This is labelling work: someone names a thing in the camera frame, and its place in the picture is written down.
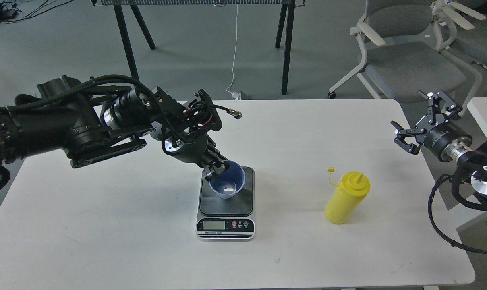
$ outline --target digital scale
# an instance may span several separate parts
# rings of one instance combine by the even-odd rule
[[[250,240],[254,223],[254,170],[243,166],[245,184],[235,196],[223,199],[202,178],[197,235],[206,240]]]

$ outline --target yellow bottle cap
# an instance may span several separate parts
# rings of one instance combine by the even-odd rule
[[[347,198],[352,200],[362,200],[365,198],[371,184],[369,179],[361,172],[349,171],[342,176],[338,188]]]

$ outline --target white cord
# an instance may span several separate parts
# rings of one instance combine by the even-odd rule
[[[234,83],[234,61],[236,61],[236,45],[238,44],[238,4],[236,4],[236,40],[234,41],[234,58],[232,59],[232,81],[231,84],[225,89],[226,92],[230,93],[231,95],[234,92],[228,91],[230,87],[232,87],[232,83]]]

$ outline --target bottle nozzle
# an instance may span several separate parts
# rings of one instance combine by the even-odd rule
[[[354,180],[354,182],[360,183],[362,177],[363,177],[363,173],[360,173],[358,176],[356,176],[356,179]]]

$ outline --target yellow squeeze bottle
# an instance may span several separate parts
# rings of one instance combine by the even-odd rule
[[[329,167],[327,170],[331,173],[334,171],[333,167]],[[370,182],[363,173],[349,171],[342,176],[338,185],[332,183],[331,180],[330,184],[336,189],[326,204],[324,215],[334,224],[344,224],[369,193]]]

